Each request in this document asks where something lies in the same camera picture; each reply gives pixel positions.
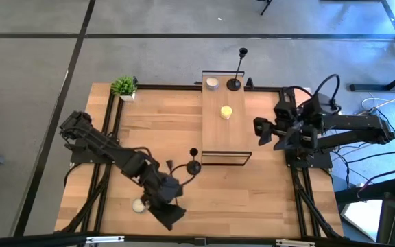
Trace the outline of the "black gantry beam silver brackets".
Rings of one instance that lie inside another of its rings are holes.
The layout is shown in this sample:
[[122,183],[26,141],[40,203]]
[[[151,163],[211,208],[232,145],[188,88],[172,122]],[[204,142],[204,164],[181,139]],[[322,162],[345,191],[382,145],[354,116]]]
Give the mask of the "black gantry beam silver brackets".
[[357,242],[346,238],[303,237],[284,238],[232,238],[232,237],[178,237],[151,235],[96,235],[94,232],[28,235],[0,238],[0,247],[68,247],[80,244],[115,242],[160,242],[207,246],[210,244],[251,244],[283,247],[395,247],[391,244]]

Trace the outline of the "white candle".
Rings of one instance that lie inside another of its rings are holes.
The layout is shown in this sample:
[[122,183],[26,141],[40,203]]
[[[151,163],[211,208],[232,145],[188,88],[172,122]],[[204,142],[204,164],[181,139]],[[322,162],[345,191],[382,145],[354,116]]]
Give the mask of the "white candle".
[[215,91],[219,88],[219,80],[216,77],[208,77],[205,85],[208,90]]

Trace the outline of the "wooden shelf black metal frame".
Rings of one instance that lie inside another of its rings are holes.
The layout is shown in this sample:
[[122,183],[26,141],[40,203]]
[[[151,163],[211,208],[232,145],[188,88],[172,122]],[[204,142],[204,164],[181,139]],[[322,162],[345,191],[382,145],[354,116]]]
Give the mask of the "wooden shelf black metal frame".
[[[244,166],[252,156],[246,137],[246,105],[244,89],[230,91],[226,83],[232,71],[202,72],[202,148],[201,164]],[[205,80],[216,77],[219,88],[208,90]],[[222,119],[220,109],[230,106],[230,119]]]

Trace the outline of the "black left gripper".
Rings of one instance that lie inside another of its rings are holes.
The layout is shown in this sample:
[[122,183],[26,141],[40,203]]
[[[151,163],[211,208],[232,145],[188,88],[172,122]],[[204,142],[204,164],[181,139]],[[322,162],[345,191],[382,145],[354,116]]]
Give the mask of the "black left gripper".
[[179,181],[166,173],[150,174],[143,183],[143,204],[151,207],[149,212],[167,229],[172,230],[173,224],[184,217],[186,210],[181,207],[163,207],[174,198],[183,195]]

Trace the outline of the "green plant in white pot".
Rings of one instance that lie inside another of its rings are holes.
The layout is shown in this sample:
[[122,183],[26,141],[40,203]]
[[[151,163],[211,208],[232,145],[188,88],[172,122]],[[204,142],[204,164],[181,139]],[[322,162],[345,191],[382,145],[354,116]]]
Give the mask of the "green plant in white pot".
[[117,78],[111,84],[111,91],[125,102],[133,102],[136,97],[138,80],[134,76]]

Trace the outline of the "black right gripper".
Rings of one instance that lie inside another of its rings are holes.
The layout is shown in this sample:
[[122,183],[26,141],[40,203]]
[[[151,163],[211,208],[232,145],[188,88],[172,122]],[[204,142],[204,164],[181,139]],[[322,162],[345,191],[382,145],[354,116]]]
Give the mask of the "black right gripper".
[[313,149],[318,146],[321,128],[321,106],[318,99],[308,99],[296,106],[280,100],[274,107],[275,124],[261,117],[253,120],[258,145],[270,142],[270,132],[278,137],[274,150]]

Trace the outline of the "black aluminium table frame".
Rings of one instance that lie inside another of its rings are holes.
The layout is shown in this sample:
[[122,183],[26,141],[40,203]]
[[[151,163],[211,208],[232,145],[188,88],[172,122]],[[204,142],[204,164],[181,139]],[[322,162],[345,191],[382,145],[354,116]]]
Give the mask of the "black aluminium table frame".
[[191,178],[184,164],[191,148],[202,146],[202,98],[198,86],[143,85],[136,100],[119,107],[118,137],[126,147],[145,146],[161,163],[172,160],[175,177],[185,182],[179,205],[183,218],[167,230],[152,214],[135,213],[131,204],[141,188],[117,168],[110,173],[101,220],[88,227],[104,234],[178,237],[299,238],[301,236],[291,172],[283,152],[258,145],[252,121],[273,119],[279,95],[272,89],[248,91],[246,137],[252,156],[244,166],[206,166]]

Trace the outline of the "black tripod leg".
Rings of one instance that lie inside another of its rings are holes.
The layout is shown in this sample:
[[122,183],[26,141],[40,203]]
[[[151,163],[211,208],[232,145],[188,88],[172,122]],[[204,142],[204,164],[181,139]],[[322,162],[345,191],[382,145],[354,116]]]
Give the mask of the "black tripod leg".
[[263,16],[265,14],[266,10],[269,8],[271,2],[273,2],[273,0],[257,0],[257,1],[265,2],[265,5],[260,13],[260,16]]

